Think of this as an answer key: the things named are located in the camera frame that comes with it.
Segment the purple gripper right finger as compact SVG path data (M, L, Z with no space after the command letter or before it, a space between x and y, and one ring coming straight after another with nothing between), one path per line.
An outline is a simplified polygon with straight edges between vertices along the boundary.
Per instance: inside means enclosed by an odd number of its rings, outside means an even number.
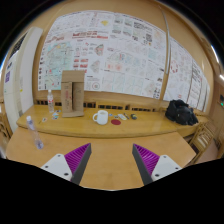
M144 185L181 170L168 155L159 156L137 144L133 145L132 154Z

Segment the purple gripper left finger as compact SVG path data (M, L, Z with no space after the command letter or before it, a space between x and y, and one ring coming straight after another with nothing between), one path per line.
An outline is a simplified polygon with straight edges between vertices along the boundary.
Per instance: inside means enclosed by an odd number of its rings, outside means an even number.
M91 153L91 144L87 143L66 155L56 154L42 169L79 185Z

